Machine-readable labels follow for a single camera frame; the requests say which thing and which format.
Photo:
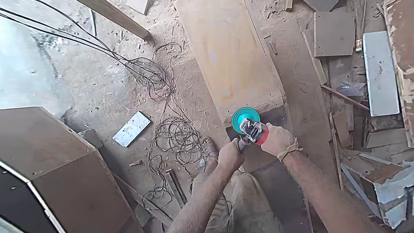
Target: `wooden beam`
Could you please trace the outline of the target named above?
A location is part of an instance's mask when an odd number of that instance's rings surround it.
[[[103,17],[125,28],[131,33],[137,35],[146,41],[152,40],[152,35],[149,31],[122,13],[118,8],[107,2],[106,0],[77,0],[85,6],[91,8]]]
[[[361,103],[359,103],[359,102],[357,102],[357,101],[355,101],[355,100],[353,100],[353,99],[349,98],[348,96],[346,96],[346,95],[344,95],[344,94],[341,94],[341,93],[339,93],[339,92],[337,92],[337,91],[333,90],[333,89],[332,89],[332,88],[330,88],[330,87],[327,87],[327,86],[325,86],[325,85],[322,85],[322,86],[321,86],[321,88],[322,88],[322,90],[324,90],[324,91],[327,91],[327,92],[329,92],[329,93],[335,94],[336,96],[338,96],[338,97],[340,97],[340,98],[344,99],[345,101],[347,101],[347,102],[348,102],[348,103],[350,103],[350,104],[353,104],[353,105],[355,105],[355,106],[357,106],[357,107],[359,107],[359,108],[361,108],[361,109],[364,109],[364,110],[369,111],[369,108],[368,108],[367,106],[365,106],[365,105],[363,105],[363,104],[361,104]]]
[[[334,150],[335,150],[335,160],[336,160],[336,166],[338,170],[339,186],[341,187],[341,190],[344,190],[344,183],[342,181],[342,172],[341,172],[341,161],[339,160],[338,141],[336,140],[334,120],[332,118],[332,113],[329,113],[329,124],[331,125],[332,142],[334,144]]]

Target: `foot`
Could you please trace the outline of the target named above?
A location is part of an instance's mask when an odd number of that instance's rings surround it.
[[[214,144],[213,140],[210,137],[203,138],[201,141],[202,148],[204,151],[204,156],[208,158],[208,160],[218,161],[219,159],[219,152],[217,151],[216,145]]]

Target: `metal strip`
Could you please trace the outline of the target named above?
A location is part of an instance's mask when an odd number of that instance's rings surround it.
[[[352,183],[352,185],[354,186],[354,188],[357,190],[357,192],[359,193],[359,195],[362,197],[362,199],[365,201],[365,203],[368,205],[369,209],[371,209],[371,211],[378,216],[379,218],[382,219],[381,214],[378,212],[378,209],[375,208],[371,201],[368,199],[368,197],[366,196],[365,192],[361,189],[361,187],[358,185],[358,183],[355,181],[355,179],[351,176],[351,174],[348,171],[348,166],[346,166],[345,164],[341,163],[341,169],[342,171],[344,171],[345,175],[348,177],[349,181]]]

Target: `wooden plank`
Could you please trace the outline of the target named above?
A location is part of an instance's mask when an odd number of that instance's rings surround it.
[[[126,14],[122,13],[118,8],[114,7],[112,4],[106,0],[77,0],[78,2],[84,4],[85,6],[96,11],[103,17],[109,19],[110,21],[118,24],[119,26],[125,28],[136,36],[142,38],[146,41],[151,41],[152,35],[149,31],[135,22],[133,19],[129,18]]]
[[[338,132],[339,141],[342,148],[346,148],[352,145],[351,136],[348,132],[347,116],[344,112],[340,112],[332,116],[336,130]]]
[[[357,106],[357,107],[359,107],[359,108],[361,108],[361,109],[364,109],[364,110],[369,111],[369,108],[368,108],[367,106],[365,106],[365,105],[363,105],[363,104],[361,104],[361,103],[359,103],[359,102],[357,102],[357,101],[355,101],[355,100],[353,100],[353,99],[349,98],[349,97],[348,97],[348,96],[346,96],[346,95],[343,95],[343,94],[341,94],[341,93],[339,93],[339,92],[337,92],[337,91],[333,90],[333,89],[332,89],[332,88],[330,88],[330,87],[327,87],[327,86],[325,86],[325,85],[322,85],[322,86],[321,86],[321,88],[322,88],[322,90],[324,90],[324,91],[327,91],[327,92],[329,92],[329,93],[335,94],[335,95],[336,95],[336,96],[338,96],[338,97],[341,97],[342,99],[344,99],[344,100],[345,100],[345,101],[347,101],[348,103],[351,103],[351,104],[353,104],[353,105],[355,105],[355,106]]]
[[[243,0],[177,0],[174,5],[193,47],[220,119],[252,107],[282,106],[283,87]]]
[[[285,11],[292,11],[293,0],[286,0]]]
[[[355,23],[349,12],[314,13],[315,57],[352,55]]]
[[[387,25],[408,146],[414,148],[414,1],[385,1]]]
[[[339,0],[303,0],[315,11],[331,11]]]
[[[126,186],[130,193],[132,198],[142,207],[144,207],[142,201],[145,201],[145,206],[148,209],[148,212],[150,212],[154,217],[158,218],[162,223],[164,223],[167,227],[170,227],[173,224],[173,219],[170,218],[162,209],[160,209],[156,204],[154,204],[152,201],[144,198],[137,190],[135,190],[131,185],[129,185],[126,181],[124,181],[121,177],[116,175],[112,172],[113,177],[119,181],[121,184]]]
[[[371,116],[400,113],[387,31],[364,33],[362,41]]]
[[[385,146],[406,141],[405,128],[389,129],[368,134],[365,147],[372,148],[376,146]]]
[[[312,54],[311,47],[309,46],[309,41],[306,38],[306,35],[303,31],[302,31],[302,36],[305,39],[305,44],[306,44],[306,47],[308,48],[308,52],[310,55],[310,59],[312,60],[312,64],[315,67],[316,74],[318,75],[319,83],[323,85],[327,82],[327,79],[326,79],[325,72],[323,72],[322,63],[320,62],[319,58],[314,57],[314,55]]]
[[[332,113],[329,113],[329,124],[331,125],[331,133],[332,133],[332,142],[334,144],[334,151],[335,151],[335,160],[336,160],[336,166],[338,170],[338,178],[339,178],[339,186],[341,187],[341,190],[344,190],[344,183],[342,181],[342,172],[341,172],[341,160],[339,158],[339,151],[338,151],[338,142],[336,140],[335,135],[335,127],[334,122],[332,119]]]

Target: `wood offcut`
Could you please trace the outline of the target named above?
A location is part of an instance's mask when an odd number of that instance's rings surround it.
[[[279,74],[243,0],[174,5],[222,122],[242,107],[261,113],[283,105]]]
[[[314,13],[315,57],[352,55],[355,23],[349,12]]]

